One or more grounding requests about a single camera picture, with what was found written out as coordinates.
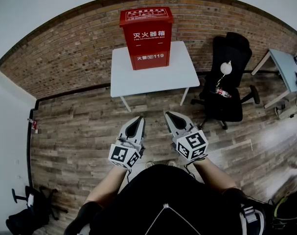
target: red box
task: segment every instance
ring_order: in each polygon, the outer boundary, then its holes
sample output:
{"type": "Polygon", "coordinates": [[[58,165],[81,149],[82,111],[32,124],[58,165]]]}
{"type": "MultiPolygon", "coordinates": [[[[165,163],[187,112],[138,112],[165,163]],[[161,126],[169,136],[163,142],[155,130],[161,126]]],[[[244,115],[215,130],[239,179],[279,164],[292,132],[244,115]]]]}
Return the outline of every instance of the red box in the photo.
{"type": "Polygon", "coordinates": [[[134,70],[169,65],[173,17],[169,7],[124,10],[120,14],[134,70]]]}

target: brick wall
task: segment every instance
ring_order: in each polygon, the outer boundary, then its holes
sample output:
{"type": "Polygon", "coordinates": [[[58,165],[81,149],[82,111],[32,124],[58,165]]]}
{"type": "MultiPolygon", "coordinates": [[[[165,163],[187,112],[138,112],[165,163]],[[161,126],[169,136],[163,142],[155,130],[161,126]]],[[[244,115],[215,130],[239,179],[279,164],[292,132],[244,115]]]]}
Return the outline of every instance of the brick wall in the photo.
{"type": "Polygon", "coordinates": [[[169,6],[172,40],[184,41],[196,71],[209,71],[212,40],[228,31],[248,38],[252,70],[268,48],[294,54],[297,32],[277,18],[235,0],[97,0],[40,26],[0,60],[0,71],[37,99],[110,82],[114,48],[126,46],[121,10],[169,6]]]}

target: chair armrest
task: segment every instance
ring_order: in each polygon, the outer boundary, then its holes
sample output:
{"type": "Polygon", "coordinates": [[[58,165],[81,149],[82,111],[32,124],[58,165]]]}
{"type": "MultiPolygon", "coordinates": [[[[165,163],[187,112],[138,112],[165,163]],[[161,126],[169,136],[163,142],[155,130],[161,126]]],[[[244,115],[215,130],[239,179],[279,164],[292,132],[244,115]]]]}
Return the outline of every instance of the chair armrest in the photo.
{"type": "Polygon", "coordinates": [[[260,104],[260,97],[256,87],[254,85],[250,85],[250,88],[251,88],[251,93],[254,98],[255,104],[260,104]]]}
{"type": "Polygon", "coordinates": [[[17,199],[27,201],[26,197],[17,196],[14,189],[11,189],[13,200],[17,203],[17,199]]]}

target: white desk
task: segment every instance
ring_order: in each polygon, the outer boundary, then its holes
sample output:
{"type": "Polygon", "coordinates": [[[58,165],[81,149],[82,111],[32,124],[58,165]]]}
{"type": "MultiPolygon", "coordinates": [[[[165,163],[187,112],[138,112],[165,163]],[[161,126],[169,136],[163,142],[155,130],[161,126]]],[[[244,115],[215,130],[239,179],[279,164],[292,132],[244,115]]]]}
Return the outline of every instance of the white desk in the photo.
{"type": "Polygon", "coordinates": [[[113,50],[111,66],[111,97],[120,97],[128,111],[124,96],[199,86],[192,60],[183,41],[171,42],[170,65],[167,67],[133,70],[128,48],[113,50]]]}
{"type": "Polygon", "coordinates": [[[284,93],[282,93],[280,96],[276,97],[274,100],[266,104],[265,105],[266,109],[271,105],[277,103],[279,100],[281,100],[288,94],[297,92],[296,75],[295,75],[295,72],[297,72],[297,64],[294,61],[294,57],[285,52],[278,51],[275,49],[269,49],[266,56],[260,61],[260,63],[256,66],[256,68],[252,71],[251,74],[255,75],[256,72],[262,67],[262,65],[270,57],[273,59],[275,66],[279,70],[287,90],[284,93]]]}

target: chair base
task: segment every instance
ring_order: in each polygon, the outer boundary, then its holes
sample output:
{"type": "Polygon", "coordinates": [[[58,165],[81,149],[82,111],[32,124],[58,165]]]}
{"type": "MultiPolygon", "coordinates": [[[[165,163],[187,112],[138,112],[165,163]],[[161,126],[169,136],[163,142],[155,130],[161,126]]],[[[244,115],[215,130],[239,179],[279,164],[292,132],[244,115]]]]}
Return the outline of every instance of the chair base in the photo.
{"type": "MultiPolygon", "coordinates": [[[[40,192],[41,192],[41,194],[45,197],[45,194],[43,193],[43,190],[44,190],[44,189],[46,189],[46,187],[43,187],[43,186],[40,187],[40,192]]],[[[57,193],[57,192],[58,192],[57,189],[53,189],[53,190],[50,192],[50,194],[49,194],[49,196],[48,196],[48,198],[47,198],[48,210],[49,210],[49,212],[50,212],[50,214],[52,215],[52,217],[53,217],[54,220],[59,220],[59,218],[57,218],[57,217],[55,216],[55,214],[54,214],[54,212],[52,211],[52,209],[56,209],[56,210],[59,210],[59,211],[64,212],[64,213],[68,213],[68,211],[67,211],[66,209],[63,209],[63,208],[61,208],[61,207],[59,207],[59,206],[55,206],[55,205],[53,205],[53,204],[51,203],[53,194],[54,194],[54,193],[57,193]]]]}
{"type": "MultiPolygon", "coordinates": [[[[206,118],[204,119],[203,123],[199,126],[199,129],[200,129],[200,130],[203,130],[204,125],[206,124],[206,122],[207,122],[208,120],[209,120],[208,117],[206,117],[206,118]]],[[[222,129],[224,129],[224,130],[228,130],[228,125],[227,125],[227,123],[226,123],[225,121],[221,121],[221,122],[222,122],[222,129]]]]}

